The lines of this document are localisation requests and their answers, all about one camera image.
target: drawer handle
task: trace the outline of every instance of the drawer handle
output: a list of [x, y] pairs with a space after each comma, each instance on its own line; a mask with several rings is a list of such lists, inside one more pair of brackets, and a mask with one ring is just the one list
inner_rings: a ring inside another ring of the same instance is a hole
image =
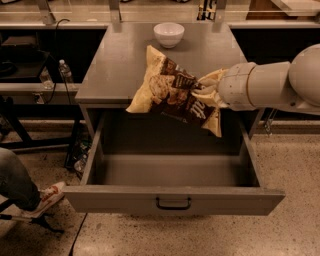
[[160, 198], [156, 198], [156, 205], [160, 210], [166, 210], [166, 211], [185, 211], [188, 210], [191, 207], [191, 198], [188, 197], [187, 199], [187, 205], [185, 206], [163, 206], [160, 204]]

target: gray drawer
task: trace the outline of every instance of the gray drawer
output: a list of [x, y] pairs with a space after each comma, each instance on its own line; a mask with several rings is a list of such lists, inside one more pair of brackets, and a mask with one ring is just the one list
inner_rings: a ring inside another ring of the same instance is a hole
[[262, 185], [238, 114], [223, 138], [154, 114], [106, 109], [79, 186], [64, 193], [78, 212], [268, 215], [284, 198]]

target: metal table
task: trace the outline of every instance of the metal table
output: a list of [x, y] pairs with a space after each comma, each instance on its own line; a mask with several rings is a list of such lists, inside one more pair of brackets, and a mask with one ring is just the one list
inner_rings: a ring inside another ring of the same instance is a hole
[[218, 139], [204, 129], [123, 110], [143, 82], [147, 45], [198, 78], [246, 62], [226, 24], [183, 24], [184, 38], [172, 49], [155, 40], [155, 25], [108, 26], [76, 95], [93, 144], [81, 184], [66, 187], [66, 197], [79, 212], [269, 214], [284, 193], [264, 187], [255, 163], [250, 137], [261, 111], [226, 111], [226, 136]]

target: chip bag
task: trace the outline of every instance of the chip bag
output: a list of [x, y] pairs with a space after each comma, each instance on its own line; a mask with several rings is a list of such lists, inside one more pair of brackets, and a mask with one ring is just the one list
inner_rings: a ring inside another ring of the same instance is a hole
[[221, 137], [221, 100], [217, 85], [227, 70], [197, 80], [152, 46], [147, 47], [144, 81], [133, 97], [130, 113], [158, 113], [209, 129]]

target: water bottle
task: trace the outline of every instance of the water bottle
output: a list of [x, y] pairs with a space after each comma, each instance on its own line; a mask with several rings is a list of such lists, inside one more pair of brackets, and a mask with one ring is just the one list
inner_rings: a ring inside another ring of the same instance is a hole
[[66, 83], [68, 89], [75, 89], [70, 67], [64, 60], [59, 61], [59, 71], [62, 81]]
[[51, 79], [51, 76], [49, 74], [49, 71], [48, 71], [47, 67], [43, 68], [43, 70], [42, 70], [42, 72], [40, 74], [40, 80], [41, 80], [41, 83], [44, 86], [44, 89], [52, 90], [54, 84], [53, 84], [53, 81]]
[[87, 160], [88, 156], [86, 154], [81, 155], [78, 161], [74, 163], [74, 169], [78, 172], [83, 172], [86, 167]]

